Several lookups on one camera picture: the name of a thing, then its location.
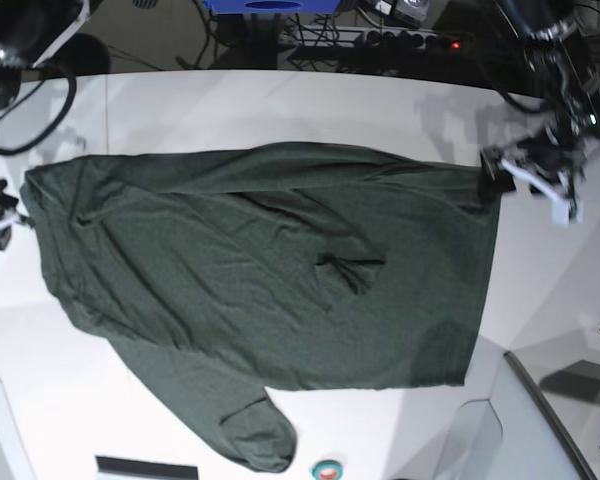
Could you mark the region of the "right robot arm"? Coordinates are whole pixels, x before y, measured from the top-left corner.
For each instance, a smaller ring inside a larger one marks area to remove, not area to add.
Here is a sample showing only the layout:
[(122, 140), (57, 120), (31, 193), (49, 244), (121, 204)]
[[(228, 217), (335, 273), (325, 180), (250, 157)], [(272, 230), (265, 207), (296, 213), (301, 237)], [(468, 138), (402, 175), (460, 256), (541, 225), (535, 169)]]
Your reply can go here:
[(55, 56), (99, 5), (98, 1), (0, 1), (0, 112), (7, 115), (16, 108), (25, 71), (56, 72), (68, 86), (64, 104), (51, 123), (22, 146), (0, 147), (0, 156), (13, 157), (32, 150), (69, 113), (77, 94), (77, 79)]

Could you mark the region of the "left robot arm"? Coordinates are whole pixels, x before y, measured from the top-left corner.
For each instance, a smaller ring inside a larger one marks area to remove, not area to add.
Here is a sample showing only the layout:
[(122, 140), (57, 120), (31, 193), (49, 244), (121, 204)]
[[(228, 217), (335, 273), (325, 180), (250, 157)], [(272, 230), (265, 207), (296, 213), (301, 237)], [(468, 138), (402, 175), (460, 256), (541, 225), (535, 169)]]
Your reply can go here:
[(483, 78), (515, 110), (527, 115), (551, 114), (533, 135), (480, 153), (478, 195), (491, 203), (515, 191), (515, 174), (507, 164), (530, 174), (534, 194), (557, 194), (576, 200), (576, 181), (583, 177), (585, 144), (600, 141), (600, 73), (574, 15), (571, 1), (483, 1), (487, 21), (500, 17), (508, 27), (503, 42), (525, 66), (542, 98), (537, 106), (515, 100), (499, 85), (480, 57)]

